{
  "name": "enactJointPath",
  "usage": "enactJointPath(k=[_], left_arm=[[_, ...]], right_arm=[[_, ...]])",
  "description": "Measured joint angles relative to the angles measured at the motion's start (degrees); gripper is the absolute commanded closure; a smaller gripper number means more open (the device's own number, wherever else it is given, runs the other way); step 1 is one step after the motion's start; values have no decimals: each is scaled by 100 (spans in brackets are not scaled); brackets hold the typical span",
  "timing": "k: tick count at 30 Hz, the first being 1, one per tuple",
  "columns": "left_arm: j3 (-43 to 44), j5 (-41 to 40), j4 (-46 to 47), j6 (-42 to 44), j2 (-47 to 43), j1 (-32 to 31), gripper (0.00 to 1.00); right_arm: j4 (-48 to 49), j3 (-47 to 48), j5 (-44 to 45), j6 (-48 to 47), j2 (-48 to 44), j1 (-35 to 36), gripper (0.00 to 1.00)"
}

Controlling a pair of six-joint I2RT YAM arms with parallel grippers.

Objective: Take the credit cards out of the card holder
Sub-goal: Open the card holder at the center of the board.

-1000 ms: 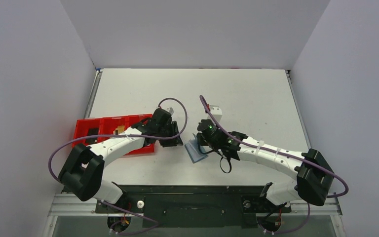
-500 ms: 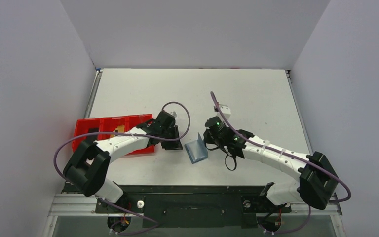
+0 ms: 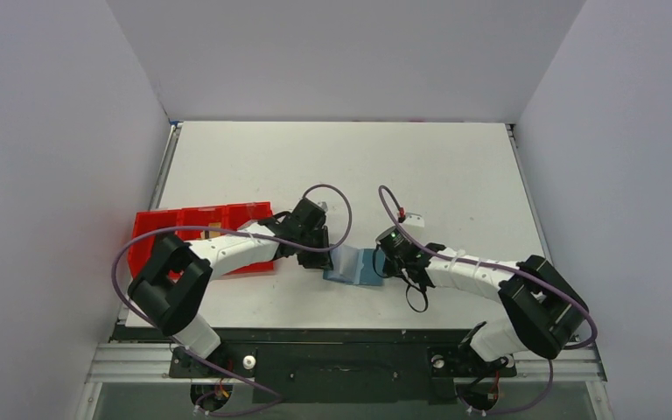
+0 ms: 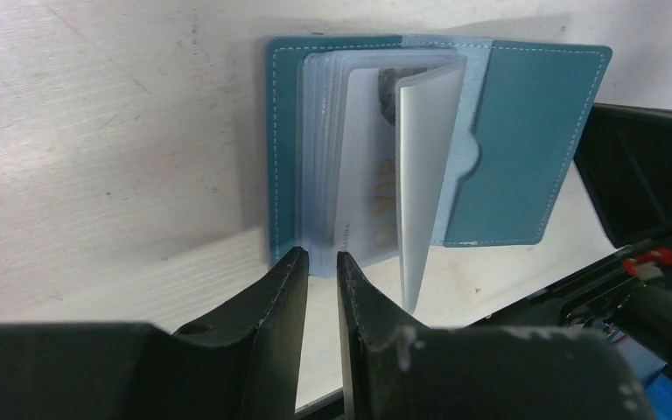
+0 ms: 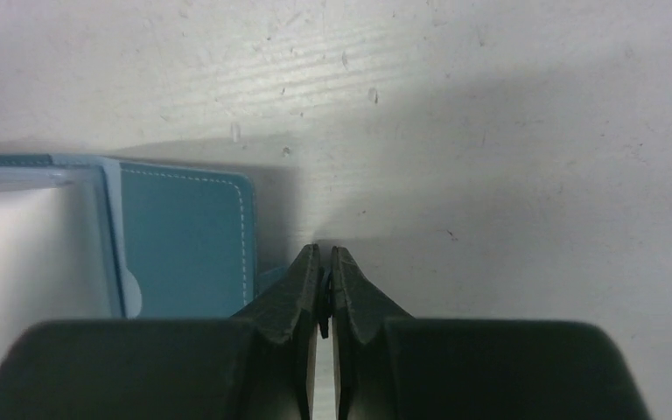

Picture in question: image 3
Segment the blue leather card holder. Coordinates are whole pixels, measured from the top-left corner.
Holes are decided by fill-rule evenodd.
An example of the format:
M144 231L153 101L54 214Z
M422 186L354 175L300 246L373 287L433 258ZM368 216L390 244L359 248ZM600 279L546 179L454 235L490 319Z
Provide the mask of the blue leather card holder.
M331 252L331 258L333 268L323 272L324 280L366 287L384 285L384 279L375 271L385 263L381 249L341 245Z

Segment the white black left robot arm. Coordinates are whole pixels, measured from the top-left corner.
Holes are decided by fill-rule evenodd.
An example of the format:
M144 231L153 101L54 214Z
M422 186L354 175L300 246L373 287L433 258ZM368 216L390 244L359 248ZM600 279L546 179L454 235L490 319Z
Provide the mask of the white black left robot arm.
M384 273L420 293L458 290L504 308L503 318L481 322L463 342L485 362L522 351L553 360L587 318L583 299L540 255L522 262L484 260L442 244L418 245L397 227L376 243L385 255Z

